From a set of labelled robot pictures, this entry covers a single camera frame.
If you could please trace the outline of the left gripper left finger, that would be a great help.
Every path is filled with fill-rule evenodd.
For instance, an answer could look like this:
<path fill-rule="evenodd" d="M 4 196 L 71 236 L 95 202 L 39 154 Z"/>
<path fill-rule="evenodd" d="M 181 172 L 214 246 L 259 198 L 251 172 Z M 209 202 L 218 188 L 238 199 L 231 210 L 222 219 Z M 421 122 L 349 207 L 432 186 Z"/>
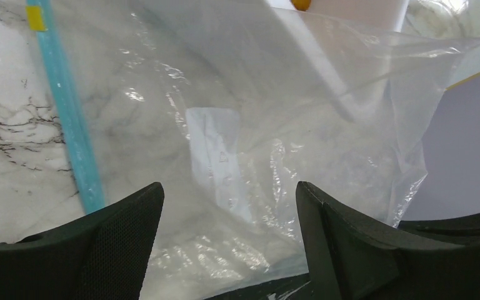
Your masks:
<path fill-rule="evenodd" d="M 0 243 L 0 299 L 138 299 L 163 203 L 155 182 L 62 226 Z"/>

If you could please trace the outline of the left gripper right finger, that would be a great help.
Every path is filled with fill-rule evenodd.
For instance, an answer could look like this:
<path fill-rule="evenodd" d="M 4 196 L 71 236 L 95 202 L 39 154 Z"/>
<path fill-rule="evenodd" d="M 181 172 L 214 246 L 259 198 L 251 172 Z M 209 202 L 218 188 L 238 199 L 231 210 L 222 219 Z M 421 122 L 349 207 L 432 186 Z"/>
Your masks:
<path fill-rule="evenodd" d="M 480 299 L 480 213 L 391 227 L 296 187 L 314 299 Z"/>

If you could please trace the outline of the clear zip top bag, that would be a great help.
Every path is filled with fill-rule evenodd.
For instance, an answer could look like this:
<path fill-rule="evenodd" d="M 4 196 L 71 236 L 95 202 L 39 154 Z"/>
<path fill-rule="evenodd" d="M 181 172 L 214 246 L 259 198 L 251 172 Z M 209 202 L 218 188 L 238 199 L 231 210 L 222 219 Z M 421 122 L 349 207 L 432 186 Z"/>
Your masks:
<path fill-rule="evenodd" d="M 339 104 L 267 1 L 28 1 L 84 210 L 159 182 L 141 299 L 204 299 L 308 270 L 308 181 L 397 227 L 421 139 L 475 39 L 382 34 L 372 119 Z"/>

